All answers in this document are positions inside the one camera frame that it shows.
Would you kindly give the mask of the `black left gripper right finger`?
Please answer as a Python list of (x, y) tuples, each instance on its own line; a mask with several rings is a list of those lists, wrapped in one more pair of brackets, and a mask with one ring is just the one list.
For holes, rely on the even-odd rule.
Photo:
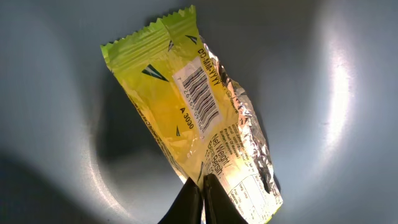
[(216, 175), (208, 174), (203, 180), (206, 224), (248, 224)]

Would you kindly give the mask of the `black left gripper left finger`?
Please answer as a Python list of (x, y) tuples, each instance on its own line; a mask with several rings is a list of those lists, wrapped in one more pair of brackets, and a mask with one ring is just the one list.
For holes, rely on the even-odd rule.
[(159, 224), (200, 224), (202, 209), (200, 188), (188, 178)]

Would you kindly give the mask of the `yellow green snack wrapper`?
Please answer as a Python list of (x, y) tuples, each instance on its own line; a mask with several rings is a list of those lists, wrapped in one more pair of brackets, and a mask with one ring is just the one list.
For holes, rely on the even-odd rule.
[(283, 203), (267, 140), (245, 89), (201, 38), (195, 6), (101, 52), (177, 175), (202, 185), (214, 174), (248, 223), (267, 223)]

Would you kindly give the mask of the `dark blue plate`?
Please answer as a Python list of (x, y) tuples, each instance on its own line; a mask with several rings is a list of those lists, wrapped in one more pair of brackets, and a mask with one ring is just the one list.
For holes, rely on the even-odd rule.
[(157, 223), (182, 181), (100, 47), (194, 5), (248, 94), (273, 223), (397, 222), (396, 1), (2, 1), (1, 222)]

